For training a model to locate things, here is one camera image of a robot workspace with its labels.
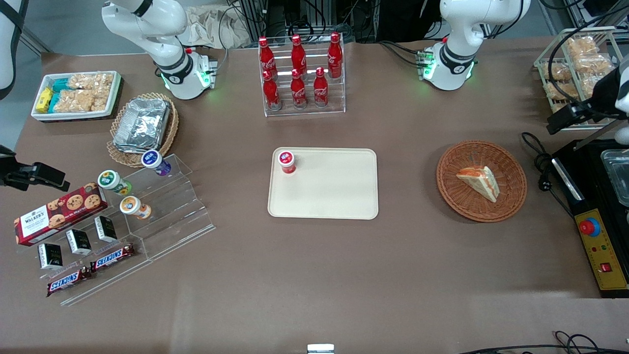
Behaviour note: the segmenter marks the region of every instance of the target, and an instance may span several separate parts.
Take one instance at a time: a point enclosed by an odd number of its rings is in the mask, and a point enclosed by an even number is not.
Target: small black box
[[[68,230],[65,232],[65,238],[68,239],[70,250],[74,254],[83,254],[84,256],[92,251],[92,245],[89,244],[87,233],[80,230]]]
[[[117,240],[116,229],[114,228],[114,222],[110,218],[104,216],[97,216],[94,219],[96,224],[96,232],[98,232],[98,238],[105,242],[113,242]]]
[[[40,265],[42,269],[56,270],[64,267],[61,259],[61,246],[58,244],[42,243],[37,246],[40,254]]]

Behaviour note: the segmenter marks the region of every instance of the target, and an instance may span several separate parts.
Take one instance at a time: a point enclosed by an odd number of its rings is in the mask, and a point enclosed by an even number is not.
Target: red emergency stop button
[[[588,236],[596,237],[601,233],[601,226],[596,219],[588,217],[579,223],[579,230]]]

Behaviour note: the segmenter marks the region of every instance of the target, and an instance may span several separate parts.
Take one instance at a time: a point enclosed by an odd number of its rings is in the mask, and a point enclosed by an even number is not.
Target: white robotic arm
[[[28,0],[0,0],[0,100],[15,83],[15,52]]]
[[[481,23],[502,25],[518,21],[530,5],[531,0],[442,0],[441,15],[452,30],[447,42],[425,49],[422,63],[428,67],[423,71],[423,79],[447,91],[463,86],[485,39]]]
[[[208,57],[187,53],[176,37],[187,26],[177,1],[114,0],[103,5],[102,15],[110,31],[147,51],[175,97],[190,100],[211,87]]]

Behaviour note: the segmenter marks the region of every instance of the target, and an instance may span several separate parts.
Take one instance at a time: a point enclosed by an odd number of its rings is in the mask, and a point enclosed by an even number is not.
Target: cookie box
[[[24,246],[32,246],[106,209],[107,206],[103,190],[95,182],[88,183],[15,219],[15,241]]]

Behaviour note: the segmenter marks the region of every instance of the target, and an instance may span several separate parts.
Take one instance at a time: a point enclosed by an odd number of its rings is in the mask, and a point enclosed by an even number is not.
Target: wicker basket
[[[161,93],[145,93],[137,96],[136,98],[145,98],[147,100],[152,99],[160,99],[164,101],[168,101],[170,103],[170,115],[168,117],[168,126],[166,127],[166,131],[164,132],[164,138],[162,139],[162,147],[159,149],[159,153],[162,156],[166,156],[166,152],[170,149],[172,145],[172,141],[175,139],[175,135],[177,134],[177,126],[179,125],[179,114],[177,113],[177,109],[175,108],[175,104],[173,104],[172,100]],[[111,137],[113,138],[118,131],[118,127],[120,126],[120,120],[122,116],[125,115],[126,107],[129,105],[129,102],[118,112],[116,119],[111,124]],[[107,150],[109,151],[109,156],[111,156],[114,161],[127,165],[133,168],[142,168],[142,154],[130,154],[127,152],[121,152],[114,146],[114,142],[110,141],[107,143]]]
[[[496,203],[457,178],[462,168],[487,166],[500,188]],[[526,176],[520,164],[502,147],[466,140],[449,148],[437,166],[437,185],[445,201],[459,214],[479,222],[498,222],[513,216],[526,198]]]

